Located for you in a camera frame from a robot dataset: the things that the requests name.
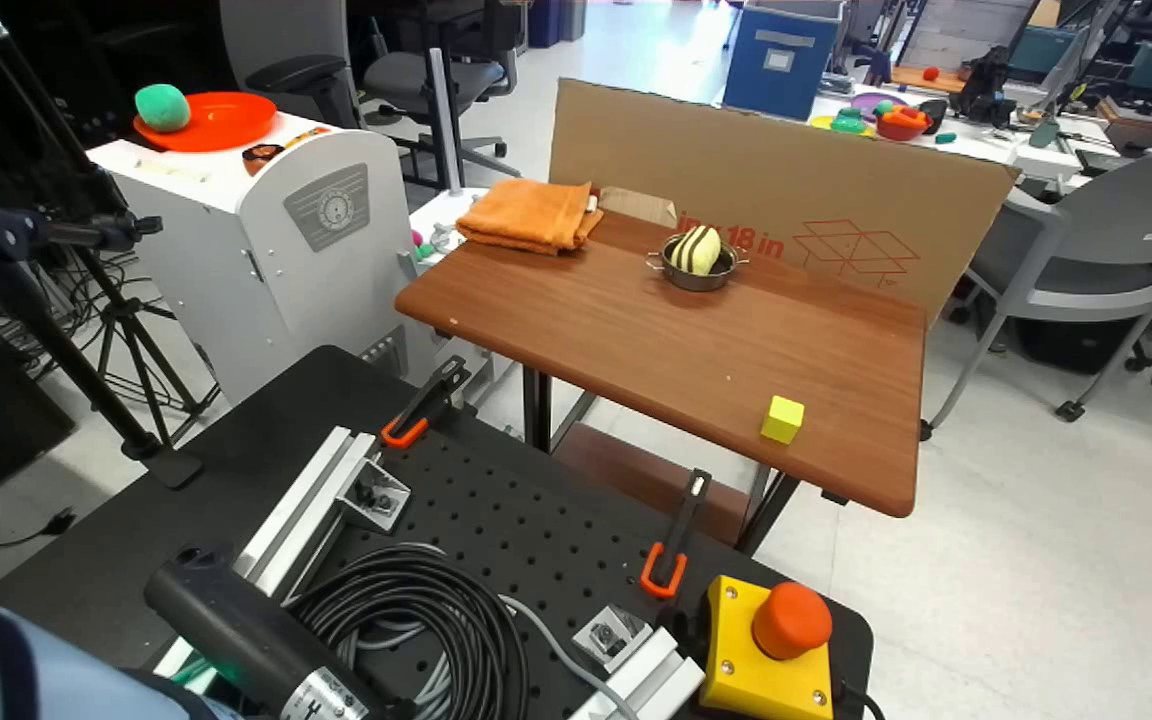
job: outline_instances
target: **gray floor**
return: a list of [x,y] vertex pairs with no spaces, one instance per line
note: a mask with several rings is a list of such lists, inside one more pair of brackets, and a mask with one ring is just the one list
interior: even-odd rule
[[[475,109],[463,128],[509,134],[523,174],[546,174],[555,77],[714,99],[726,33],[721,6],[593,4],[582,45],[519,55],[519,88]],[[160,336],[192,365],[181,330]],[[968,349],[965,326],[935,326],[929,405],[941,405]],[[993,357],[926,445],[907,518],[835,507],[806,486],[759,546],[765,565],[872,621],[872,694],[889,717],[1152,720],[1152,387],[1117,375],[1082,423],[1060,423],[1050,409],[1073,387],[1078,375]],[[85,423],[6,486],[6,534],[64,505],[88,511],[135,475],[111,430],[64,382],[54,393]],[[483,420],[519,428],[518,409],[512,380]],[[613,405],[597,405],[587,423],[727,483],[754,475],[746,461]]]

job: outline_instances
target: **orange handle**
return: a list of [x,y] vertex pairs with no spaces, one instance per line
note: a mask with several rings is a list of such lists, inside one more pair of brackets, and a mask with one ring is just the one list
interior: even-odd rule
[[657,544],[649,546],[646,567],[642,567],[642,586],[646,586],[657,604],[669,604],[669,601],[675,601],[681,586],[686,586],[688,553],[681,553],[681,555],[674,561],[674,572],[669,572],[664,582],[657,582],[657,565],[660,565],[660,555],[664,555],[664,544],[657,540]]
[[411,449],[425,430],[430,430],[430,414],[419,414],[419,420],[410,423],[406,430],[391,428],[391,423],[386,423],[381,445],[406,452],[406,449]]

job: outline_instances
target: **wooden table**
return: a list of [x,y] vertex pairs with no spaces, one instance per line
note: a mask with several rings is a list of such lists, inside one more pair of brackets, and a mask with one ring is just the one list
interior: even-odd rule
[[[742,269],[726,292],[681,292],[649,271],[664,236],[606,216],[582,254],[463,243],[410,284],[397,309],[519,361],[538,449],[547,449],[547,375],[561,375],[835,498],[907,516],[926,312],[781,260]],[[788,449],[759,441],[776,393],[807,405]]]

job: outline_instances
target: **cardboard box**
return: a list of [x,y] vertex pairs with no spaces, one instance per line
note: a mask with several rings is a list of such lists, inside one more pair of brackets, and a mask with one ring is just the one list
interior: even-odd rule
[[669,195],[754,262],[797,262],[941,316],[1014,168],[564,80],[551,180]]
[[1040,0],[1027,15],[1036,28],[1057,28],[1060,23],[1060,0]]

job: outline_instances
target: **red button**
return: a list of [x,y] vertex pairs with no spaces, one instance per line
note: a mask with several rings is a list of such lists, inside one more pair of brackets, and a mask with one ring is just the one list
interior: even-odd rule
[[806,582],[776,582],[765,607],[754,617],[754,641],[774,658],[794,658],[807,648],[828,644],[828,604]]

